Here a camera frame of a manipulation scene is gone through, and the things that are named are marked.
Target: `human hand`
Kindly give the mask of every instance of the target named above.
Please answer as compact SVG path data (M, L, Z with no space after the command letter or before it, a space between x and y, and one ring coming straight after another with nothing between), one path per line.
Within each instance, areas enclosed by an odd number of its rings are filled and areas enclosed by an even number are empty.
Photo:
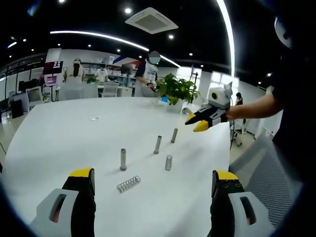
M147 83L146 86L148 86L151 90L156 91L155 85L152 84L151 82L150 82L150 83Z

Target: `window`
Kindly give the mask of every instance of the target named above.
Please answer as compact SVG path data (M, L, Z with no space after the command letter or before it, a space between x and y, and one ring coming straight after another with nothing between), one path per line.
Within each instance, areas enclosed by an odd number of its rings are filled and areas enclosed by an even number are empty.
M192 72L192 68L190 68L190 67L181 67L181 68L178 69L176 77L179 78L179 79L184 79L184 80L190 80L190 78L191 78L191 81L195 82L196 77L195 77L195 75L191 76L191 72ZM197 73L196 86L197 86L197 90L198 90L199 79L200 79L201 74L202 74L202 69L194 68L193 69L193 73Z
M239 78L233 78L227 74L213 72L211 76L211 83L209 85L209 88L224 87L225 84L229 84L230 82L233 82L233 85L232 85L233 95L231 99L231 105L234 105L237 98L236 94L238 93Z

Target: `ceiling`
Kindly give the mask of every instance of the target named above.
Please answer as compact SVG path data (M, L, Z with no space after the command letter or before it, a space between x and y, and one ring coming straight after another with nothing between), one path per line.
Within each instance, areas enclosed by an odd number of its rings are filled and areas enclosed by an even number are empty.
M236 76L257 85L277 65L282 47L274 32L274 17L256 0L224 0L231 19L236 57ZM108 34L154 49L181 66L230 74L230 50L225 23L216 0L24 0L6 7L10 19L3 22L0 66L49 48L91 49L138 58L145 52L108 39L82 35L50 35L53 30L78 30ZM36 6L33 16L28 9ZM150 35L125 23L132 14L153 7L179 26ZM15 46L6 47L14 42ZM173 66L161 62L160 66Z

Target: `person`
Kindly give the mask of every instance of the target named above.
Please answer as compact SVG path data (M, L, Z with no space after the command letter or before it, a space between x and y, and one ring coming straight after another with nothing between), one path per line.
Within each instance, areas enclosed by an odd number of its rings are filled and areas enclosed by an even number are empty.
M152 52L150 50L146 59L141 62L138 66L137 72L135 74L136 77L136 85L135 85L135 97L143 97L142 92L142 85L146 85L149 88L155 90L156 84L155 81L157 80L157 71L158 68L155 64L152 64L149 61L149 54Z
M299 4L297 1L260 1L277 15L276 34L285 46L279 66L272 74L274 90L252 104L232 106L226 116L229 121L260 119L283 110L273 143L296 171L303 186L294 205L272 236L300 236L302 231L313 229L312 219L302 218L314 204L314 126L311 114L314 98L309 88L315 80L316 65L316 48L314 38L311 37L313 7L312 2L306 0Z
M101 68L95 72L94 76L99 82L109 81L108 71L106 70L104 63L101 64Z
M66 83L76 83L81 84L85 78L85 73L83 66L81 65L81 60L76 58L71 67L68 67L64 73L64 80Z
M243 104L243 100L242 100L242 96L241 96L241 93L240 92L238 92L237 94L236 94L236 102L235 102L235 105L242 105Z

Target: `metal pin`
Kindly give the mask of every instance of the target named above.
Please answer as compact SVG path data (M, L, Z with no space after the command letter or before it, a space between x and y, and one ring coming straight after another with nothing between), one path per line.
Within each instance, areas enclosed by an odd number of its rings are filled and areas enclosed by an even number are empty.
M166 170L171 170L171 166L172 166L172 155L167 155L167 159L166 159Z
M174 143L174 141L176 140L177 133L178 133L178 129L175 128L174 131L173 131L172 138L171 138L171 142L172 143Z
M122 148L120 150L120 168L121 171L126 171L126 150Z
M154 150L154 154L156 154L156 155L159 153L160 142L161 142L161 136L158 136L156 147L155 147L155 150Z

